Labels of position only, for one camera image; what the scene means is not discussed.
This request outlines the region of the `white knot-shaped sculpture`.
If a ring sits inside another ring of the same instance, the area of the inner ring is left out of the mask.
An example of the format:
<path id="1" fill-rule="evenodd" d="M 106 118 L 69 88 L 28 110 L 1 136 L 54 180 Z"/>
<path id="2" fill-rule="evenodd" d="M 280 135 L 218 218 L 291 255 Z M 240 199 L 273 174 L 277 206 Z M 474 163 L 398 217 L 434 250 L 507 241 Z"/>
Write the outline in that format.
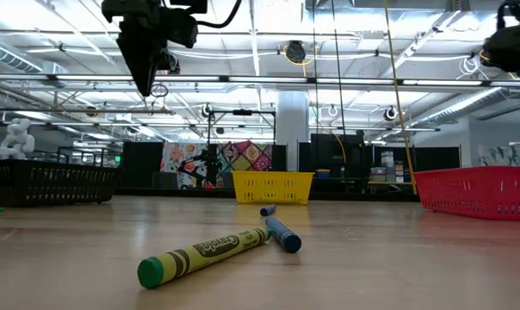
<path id="1" fill-rule="evenodd" d="M 31 120 L 15 118 L 7 126 L 7 134 L 0 145 L 0 159 L 25 159 L 34 151 L 34 136 L 28 133 Z"/>

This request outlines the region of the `silver ribbed air duct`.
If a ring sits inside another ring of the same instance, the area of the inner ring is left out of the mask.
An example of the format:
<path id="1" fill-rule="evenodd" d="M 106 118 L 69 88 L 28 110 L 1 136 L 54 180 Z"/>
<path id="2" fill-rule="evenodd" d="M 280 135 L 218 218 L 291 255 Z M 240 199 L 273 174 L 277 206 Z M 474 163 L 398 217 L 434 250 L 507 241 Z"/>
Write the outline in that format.
<path id="1" fill-rule="evenodd" d="M 471 94 L 459 95 L 417 115 L 407 128 L 428 126 L 460 118 L 476 110 L 511 99 L 514 93 L 504 87 L 491 87 Z"/>
<path id="2" fill-rule="evenodd" d="M 26 73 L 39 73 L 42 68 L 0 46 L 0 62 Z"/>

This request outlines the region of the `black partition panel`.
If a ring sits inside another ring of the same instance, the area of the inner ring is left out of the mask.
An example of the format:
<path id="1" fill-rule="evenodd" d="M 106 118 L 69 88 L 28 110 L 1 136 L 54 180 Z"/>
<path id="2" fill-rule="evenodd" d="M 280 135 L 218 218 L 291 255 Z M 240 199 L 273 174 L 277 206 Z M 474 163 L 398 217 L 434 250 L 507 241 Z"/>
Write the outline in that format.
<path id="1" fill-rule="evenodd" d="M 312 133 L 299 143 L 299 172 L 312 172 L 315 192 L 363 192 L 367 187 L 370 146 L 361 135 Z M 328 169 L 328 178 L 317 178 L 317 169 Z"/>
<path id="2" fill-rule="evenodd" d="M 368 151 L 371 168 L 381 163 L 381 153 L 392 151 L 394 158 L 404 162 L 405 181 L 411 181 L 411 173 L 404 147 L 374 146 Z M 447 147 L 416 147 L 409 149 L 413 171 L 435 171 L 461 167 L 461 152 L 459 146 Z"/>

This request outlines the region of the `black metal gantry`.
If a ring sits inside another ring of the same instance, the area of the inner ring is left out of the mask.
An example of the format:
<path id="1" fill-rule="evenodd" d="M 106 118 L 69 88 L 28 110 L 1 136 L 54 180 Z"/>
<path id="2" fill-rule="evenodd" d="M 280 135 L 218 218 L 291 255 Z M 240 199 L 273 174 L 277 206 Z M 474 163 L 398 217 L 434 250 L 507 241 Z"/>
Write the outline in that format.
<path id="1" fill-rule="evenodd" d="M 233 110 L 216 110 L 210 109 L 207 111 L 207 142 L 210 143 L 212 129 L 221 121 L 227 114 L 236 116 L 253 116 L 258 115 L 263 119 L 272 129 L 273 137 L 271 138 L 272 144 L 276 143 L 276 112 L 275 111 L 262 111 L 262 110 L 250 110 L 250 109 L 233 109 Z"/>

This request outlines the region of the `teal patterned panel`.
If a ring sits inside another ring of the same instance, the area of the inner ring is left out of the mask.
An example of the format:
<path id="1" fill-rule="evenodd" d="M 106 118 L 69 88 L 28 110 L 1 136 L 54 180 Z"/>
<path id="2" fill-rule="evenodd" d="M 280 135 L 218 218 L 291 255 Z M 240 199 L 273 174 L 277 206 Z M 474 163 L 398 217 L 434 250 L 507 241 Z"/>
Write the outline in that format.
<path id="1" fill-rule="evenodd" d="M 481 166 L 520 166 L 520 145 L 479 146 Z"/>

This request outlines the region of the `long ceiling light strip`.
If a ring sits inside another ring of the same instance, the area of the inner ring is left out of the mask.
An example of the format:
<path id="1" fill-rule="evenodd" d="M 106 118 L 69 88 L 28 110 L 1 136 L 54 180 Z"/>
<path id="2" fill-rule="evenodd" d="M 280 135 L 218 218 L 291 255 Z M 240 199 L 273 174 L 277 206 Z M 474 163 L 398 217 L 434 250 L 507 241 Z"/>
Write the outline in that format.
<path id="1" fill-rule="evenodd" d="M 37 81 L 93 81 L 132 82 L 130 75 L 81 75 L 81 74 L 3 74 L 0 80 Z M 337 78 L 337 77 L 251 77 L 251 76 L 157 76 L 155 82 L 171 83 L 245 83 L 245 84 L 346 84 L 391 85 L 390 78 Z M 397 85 L 442 87 L 512 87 L 520 88 L 520 80 L 445 80 L 445 79 L 397 79 Z"/>

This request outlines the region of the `red plastic basket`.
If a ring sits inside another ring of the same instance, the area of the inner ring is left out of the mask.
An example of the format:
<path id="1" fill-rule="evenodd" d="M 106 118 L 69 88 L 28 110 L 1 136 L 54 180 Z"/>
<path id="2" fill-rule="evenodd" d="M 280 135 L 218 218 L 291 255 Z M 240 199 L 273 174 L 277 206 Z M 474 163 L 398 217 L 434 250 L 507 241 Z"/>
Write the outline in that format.
<path id="1" fill-rule="evenodd" d="M 481 166 L 414 174 L 424 208 L 488 220 L 520 220 L 520 166 Z"/>

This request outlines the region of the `black plastic basket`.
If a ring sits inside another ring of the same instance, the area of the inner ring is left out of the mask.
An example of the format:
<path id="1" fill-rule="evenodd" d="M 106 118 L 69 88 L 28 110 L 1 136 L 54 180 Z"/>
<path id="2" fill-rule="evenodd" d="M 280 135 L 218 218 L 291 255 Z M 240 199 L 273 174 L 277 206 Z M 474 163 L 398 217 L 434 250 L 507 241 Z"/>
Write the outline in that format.
<path id="1" fill-rule="evenodd" d="M 0 207 L 108 202 L 120 178 L 116 168 L 0 160 Z"/>

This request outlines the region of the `white building column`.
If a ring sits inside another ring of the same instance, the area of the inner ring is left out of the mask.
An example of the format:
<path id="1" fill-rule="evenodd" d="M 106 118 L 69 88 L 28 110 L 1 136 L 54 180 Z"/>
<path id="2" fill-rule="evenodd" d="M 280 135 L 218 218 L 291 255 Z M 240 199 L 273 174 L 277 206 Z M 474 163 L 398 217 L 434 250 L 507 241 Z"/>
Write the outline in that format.
<path id="1" fill-rule="evenodd" d="M 299 143 L 308 141 L 309 101 L 305 91 L 283 91 L 276 106 L 276 143 L 287 147 L 287 169 L 299 170 Z"/>

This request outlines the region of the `black cabinet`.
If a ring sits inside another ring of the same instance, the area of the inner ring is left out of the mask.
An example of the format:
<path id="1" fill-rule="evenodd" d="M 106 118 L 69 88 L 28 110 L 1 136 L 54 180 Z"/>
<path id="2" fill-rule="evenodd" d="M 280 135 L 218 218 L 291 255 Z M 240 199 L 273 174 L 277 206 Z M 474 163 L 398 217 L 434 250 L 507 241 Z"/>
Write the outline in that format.
<path id="1" fill-rule="evenodd" d="M 122 188 L 151 188 L 153 174 L 160 171 L 162 142 L 125 142 L 121 163 Z"/>

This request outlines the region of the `stacked storage boxes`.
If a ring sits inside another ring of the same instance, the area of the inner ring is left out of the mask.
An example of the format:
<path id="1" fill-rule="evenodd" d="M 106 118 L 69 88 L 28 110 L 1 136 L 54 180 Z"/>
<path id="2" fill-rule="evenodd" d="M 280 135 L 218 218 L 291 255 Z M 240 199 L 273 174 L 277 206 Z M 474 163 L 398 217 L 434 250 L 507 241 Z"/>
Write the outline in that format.
<path id="1" fill-rule="evenodd" d="M 381 153 L 381 163 L 370 169 L 369 180 L 381 183 L 403 183 L 405 181 L 404 162 L 394 158 L 392 151 Z"/>

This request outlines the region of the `yellow plastic basket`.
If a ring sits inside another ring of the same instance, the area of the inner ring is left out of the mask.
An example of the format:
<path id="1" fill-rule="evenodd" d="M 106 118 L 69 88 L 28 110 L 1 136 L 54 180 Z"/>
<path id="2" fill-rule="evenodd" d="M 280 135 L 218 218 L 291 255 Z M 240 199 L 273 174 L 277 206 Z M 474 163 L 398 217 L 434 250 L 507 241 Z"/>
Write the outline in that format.
<path id="1" fill-rule="evenodd" d="M 240 204 L 273 203 L 306 205 L 312 172 L 234 171 L 233 185 Z"/>

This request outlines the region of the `black metal table frame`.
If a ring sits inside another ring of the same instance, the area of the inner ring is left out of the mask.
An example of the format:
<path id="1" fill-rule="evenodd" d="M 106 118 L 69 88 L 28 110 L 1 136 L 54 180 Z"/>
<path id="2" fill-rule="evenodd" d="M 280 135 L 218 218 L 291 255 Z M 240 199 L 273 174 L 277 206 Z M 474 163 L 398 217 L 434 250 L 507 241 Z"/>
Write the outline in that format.
<path id="1" fill-rule="evenodd" d="M 236 194 L 229 189 L 156 189 L 156 188 L 116 188 L 114 195 L 133 196 L 169 196 L 169 197 L 200 197 L 200 198 L 235 198 Z M 414 194 L 361 194 L 311 192 L 309 200 L 316 201 L 351 201 L 351 202 L 420 202 Z"/>

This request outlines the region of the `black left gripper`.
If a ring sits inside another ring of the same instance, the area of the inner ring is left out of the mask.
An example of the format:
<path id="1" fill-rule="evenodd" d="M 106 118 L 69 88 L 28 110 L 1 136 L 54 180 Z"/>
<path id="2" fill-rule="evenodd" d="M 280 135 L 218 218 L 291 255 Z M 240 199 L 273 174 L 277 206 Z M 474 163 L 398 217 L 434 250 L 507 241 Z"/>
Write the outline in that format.
<path id="1" fill-rule="evenodd" d="M 101 12 L 108 23 L 116 17 L 120 32 L 116 40 L 139 93 L 151 94 L 158 68 L 158 55 L 165 40 L 161 12 L 164 0 L 103 0 Z"/>

